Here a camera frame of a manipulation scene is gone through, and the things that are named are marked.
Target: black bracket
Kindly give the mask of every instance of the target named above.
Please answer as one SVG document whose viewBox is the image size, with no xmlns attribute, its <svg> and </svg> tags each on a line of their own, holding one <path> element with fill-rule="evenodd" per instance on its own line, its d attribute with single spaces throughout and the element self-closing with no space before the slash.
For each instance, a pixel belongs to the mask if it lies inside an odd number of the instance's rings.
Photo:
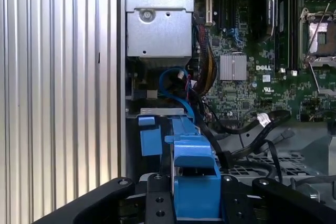
<svg viewBox="0 0 336 224">
<path fill-rule="evenodd" d="M 222 217 L 225 223 L 258 223 L 253 206 L 234 176 L 222 176 L 221 191 Z"/>
<path fill-rule="evenodd" d="M 148 178 L 145 211 L 146 224 L 177 223 L 170 180 L 167 176 L 152 174 Z"/>
</svg>

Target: chip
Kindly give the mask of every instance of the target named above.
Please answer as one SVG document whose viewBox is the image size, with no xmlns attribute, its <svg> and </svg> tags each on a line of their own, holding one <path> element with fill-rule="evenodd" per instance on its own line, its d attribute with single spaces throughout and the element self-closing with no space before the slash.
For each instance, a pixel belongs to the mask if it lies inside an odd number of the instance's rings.
<svg viewBox="0 0 336 224">
<path fill-rule="evenodd" d="M 250 103 L 249 102 L 243 102 L 242 107 L 243 107 L 243 109 L 248 109 L 250 107 Z"/>
<path fill-rule="evenodd" d="M 218 38 L 213 38 L 212 39 L 212 45 L 215 46 L 215 47 L 218 47 L 220 42 L 221 41 Z"/>
</svg>

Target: hole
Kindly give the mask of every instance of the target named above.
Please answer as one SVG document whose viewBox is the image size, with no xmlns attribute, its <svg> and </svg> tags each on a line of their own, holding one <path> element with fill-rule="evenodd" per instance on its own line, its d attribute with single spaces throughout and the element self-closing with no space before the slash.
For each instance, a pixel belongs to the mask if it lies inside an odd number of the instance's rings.
<svg viewBox="0 0 336 224">
<path fill-rule="evenodd" d="M 238 216 L 239 219 L 243 219 L 243 217 L 244 217 L 244 215 L 243 215 L 242 212 L 238 212 L 238 213 L 237 213 L 237 216 Z"/>
<path fill-rule="evenodd" d="M 160 175 L 160 174 L 157 174 L 155 177 L 154 177 L 154 179 L 161 179 L 162 178 L 162 176 Z"/>
<path fill-rule="evenodd" d="M 124 185 L 127 185 L 127 184 L 128 184 L 128 181 L 127 181 L 126 179 L 122 179 L 122 180 L 120 180 L 118 183 L 119 183 L 119 185 L 124 186 Z"/>
<path fill-rule="evenodd" d="M 162 203 L 162 202 L 163 202 L 163 198 L 157 198 L 155 201 L 156 201 L 157 203 Z"/>
<path fill-rule="evenodd" d="M 156 212 L 156 216 L 158 216 L 158 217 L 163 217 L 163 216 L 165 216 L 165 212 L 164 211 L 157 211 Z"/>
</svg>

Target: cable connector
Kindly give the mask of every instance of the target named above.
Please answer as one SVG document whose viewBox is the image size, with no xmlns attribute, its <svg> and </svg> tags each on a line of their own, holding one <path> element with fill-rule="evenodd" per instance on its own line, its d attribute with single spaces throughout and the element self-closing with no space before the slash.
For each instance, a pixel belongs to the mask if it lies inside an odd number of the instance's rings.
<svg viewBox="0 0 336 224">
<path fill-rule="evenodd" d="M 180 80 L 182 80 L 183 77 L 184 77 L 184 71 L 181 70 L 180 72 L 178 72 L 177 77 L 178 77 Z"/>
</svg>

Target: metal grille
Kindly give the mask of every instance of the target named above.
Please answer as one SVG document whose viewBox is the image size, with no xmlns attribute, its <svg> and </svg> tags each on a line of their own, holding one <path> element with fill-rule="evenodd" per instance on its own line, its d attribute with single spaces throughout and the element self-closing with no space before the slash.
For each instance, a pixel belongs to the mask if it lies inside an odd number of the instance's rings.
<svg viewBox="0 0 336 224">
<path fill-rule="evenodd" d="M 268 157 L 250 157 L 250 161 L 259 162 L 259 163 L 268 163 L 274 165 L 274 162 L 271 158 Z M 302 164 L 302 156 L 284 156 L 279 157 L 280 166 L 283 174 L 287 176 L 315 176 L 317 172 L 311 170 Z M 250 168 L 250 167 L 241 167 L 235 166 L 230 169 L 229 173 L 234 176 L 262 176 L 266 172 L 262 169 Z"/>
<path fill-rule="evenodd" d="M 0 0 L 1 224 L 118 175 L 117 73 L 117 0 Z"/>
</svg>

